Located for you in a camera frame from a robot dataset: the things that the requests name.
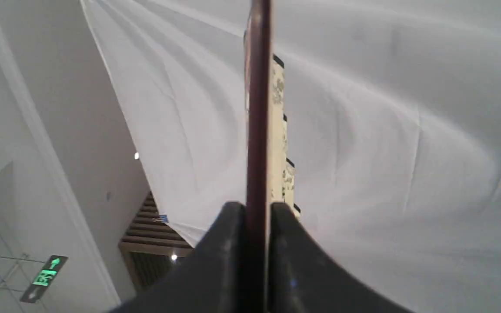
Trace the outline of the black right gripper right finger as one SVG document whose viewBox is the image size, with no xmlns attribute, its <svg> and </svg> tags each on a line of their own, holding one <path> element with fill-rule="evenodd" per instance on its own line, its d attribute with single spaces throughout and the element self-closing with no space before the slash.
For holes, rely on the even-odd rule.
<svg viewBox="0 0 501 313">
<path fill-rule="evenodd" d="M 284 203 L 271 205 L 271 313 L 406 313 L 322 250 Z"/>
</svg>

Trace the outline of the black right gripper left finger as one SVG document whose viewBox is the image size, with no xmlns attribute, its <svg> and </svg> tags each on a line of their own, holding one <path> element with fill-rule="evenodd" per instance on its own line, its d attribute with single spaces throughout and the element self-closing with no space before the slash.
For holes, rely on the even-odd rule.
<svg viewBox="0 0 501 313">
<path fill-rule="evenodd" d="M 244 209 L 227 202 L 195 249 L 114 313 L 244 313 L 240 260 Z"/>
</svg>

